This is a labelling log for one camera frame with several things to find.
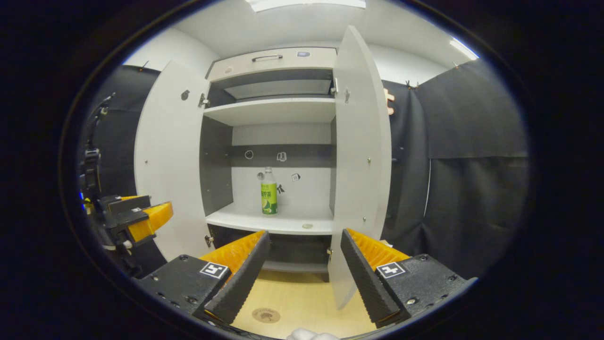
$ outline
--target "cabinet door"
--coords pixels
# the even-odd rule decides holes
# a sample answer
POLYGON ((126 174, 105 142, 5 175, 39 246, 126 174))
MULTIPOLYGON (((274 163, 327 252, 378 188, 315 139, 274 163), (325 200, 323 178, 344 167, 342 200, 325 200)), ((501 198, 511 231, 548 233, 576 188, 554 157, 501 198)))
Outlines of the cabinet door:
POLYGON ((180 254, 200 257, 213 250, 205 236, 199 178, 199 141, 210 82, 171 61, 161 72, 143 106, 134 146, 134 174, 139 195, 151 204, 172 202, 174 216, 157 230, 155 243, 167 261, 180 254))
POLYGON ((369 48, 348 26, 333 76, 336 101, 336 192, 329 280, 339 309, 356 285, 340 251, 342 230, 351 228, 378 239, 390 189, 390 121, 384 88, 369 48))

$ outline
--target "green tea bottle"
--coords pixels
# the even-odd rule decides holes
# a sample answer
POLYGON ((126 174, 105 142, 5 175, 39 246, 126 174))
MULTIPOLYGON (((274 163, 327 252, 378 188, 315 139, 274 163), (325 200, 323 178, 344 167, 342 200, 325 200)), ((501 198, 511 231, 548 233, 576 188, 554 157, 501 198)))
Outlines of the green tea bottle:
POLYGON ((264 176, 261 177, 260 193, 262 195, 262 213, 275 215, 277 213, 277 181, 272 174, 270 166, 265 167, 264 176))

